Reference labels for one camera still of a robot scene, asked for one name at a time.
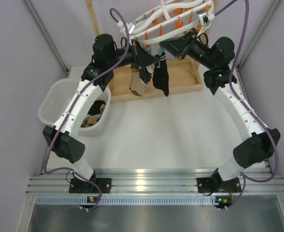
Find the black sock white stripes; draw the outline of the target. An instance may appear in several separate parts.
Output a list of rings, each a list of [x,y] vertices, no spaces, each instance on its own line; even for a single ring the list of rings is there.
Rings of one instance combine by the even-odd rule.
[[[158,58],[158,62],[155,63],[153,72],[153,86],[156,89],[163,91],[167,97],[169,95],[169,73],[166,62],[166,54],[163,52],[161,55],[155,55]]]

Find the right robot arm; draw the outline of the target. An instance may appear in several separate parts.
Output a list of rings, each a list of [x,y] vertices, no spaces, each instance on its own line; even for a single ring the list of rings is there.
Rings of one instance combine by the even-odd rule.
[[[252,165],[272,156],[279,159],[279,131],[271,130],[255,114],[229,68],[235,57],[234,42],[230,38],[220,37],[209,47],[192,30],[184,36],[167,39],[159,44],[178,59],[189,56],[208,68],[203,75],[204,83],[227,110],[240,134],[241,143],[233,149],[233,157],[212,174],[213,187],[217,191],[225,191],[238,179],[240,173]]]

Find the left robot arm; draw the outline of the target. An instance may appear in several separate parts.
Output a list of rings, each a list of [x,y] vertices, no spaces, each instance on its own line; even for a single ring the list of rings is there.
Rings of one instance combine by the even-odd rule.
[[[135,69],[146,68],[158,62],[136,39],[127,38],[125,48],[117,48],[110,34],[101,34],[93,44],[92,61],[84,69],[78,87],[64,112],[52,126],[43,129],[43,136],[59,158],[68,161],[86,192],[96,188],[95,172],[84,158],[85,145],[77,137],[81,124],[93,103],[104,92],[114,77],[113,70],[130,65]]]

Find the black white patterned sock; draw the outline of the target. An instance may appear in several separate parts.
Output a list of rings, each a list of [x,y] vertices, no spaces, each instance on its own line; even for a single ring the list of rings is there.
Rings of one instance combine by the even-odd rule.
[[[139,69],[139,78],[140,78],[140,80],[145,85],[148,85],[148,83],[151,80],[153,72],[154,72],[153,68],[144,67],[144,68]]]

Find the white clip hanger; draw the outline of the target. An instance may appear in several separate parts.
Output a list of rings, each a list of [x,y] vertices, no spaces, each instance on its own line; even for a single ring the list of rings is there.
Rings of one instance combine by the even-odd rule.
[[[158,44],[197,29],[199,15],[213,11],[213,0],[161,0],[133,20],[134,35],[142,45]]]

